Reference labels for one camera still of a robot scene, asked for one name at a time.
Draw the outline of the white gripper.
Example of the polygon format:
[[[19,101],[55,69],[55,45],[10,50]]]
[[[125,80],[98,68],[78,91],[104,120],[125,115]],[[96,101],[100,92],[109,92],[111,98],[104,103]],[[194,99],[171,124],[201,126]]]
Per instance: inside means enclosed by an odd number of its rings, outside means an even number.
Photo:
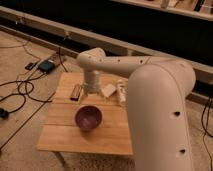
[[[84,99],[88,94],[98,93],[104,97],[100,87],[100,72],[99,71],[84,71],[84,83],[82,85],[81,98]]]

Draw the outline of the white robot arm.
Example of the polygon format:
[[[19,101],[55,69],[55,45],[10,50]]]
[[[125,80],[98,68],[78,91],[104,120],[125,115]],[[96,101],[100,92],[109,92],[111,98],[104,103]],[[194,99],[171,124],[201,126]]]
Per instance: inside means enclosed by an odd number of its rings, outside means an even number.
[[[157,56],[108,57],[100,48],[79,53],[88,92],[101,71],[126,77],[126,111],[136,171],[194,171],[186,97],[194,88],[193,67]]]

